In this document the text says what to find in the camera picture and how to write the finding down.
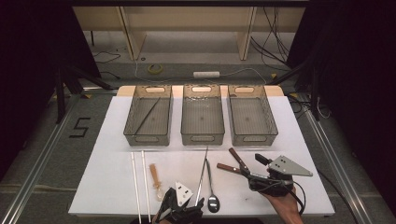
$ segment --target power strip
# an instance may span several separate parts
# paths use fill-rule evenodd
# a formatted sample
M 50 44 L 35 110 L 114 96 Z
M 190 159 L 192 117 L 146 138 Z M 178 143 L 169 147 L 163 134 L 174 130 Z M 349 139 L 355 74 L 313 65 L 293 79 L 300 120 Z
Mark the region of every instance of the power strip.
M 220 72 L 194 72 L 195 78 L 220 77 Z

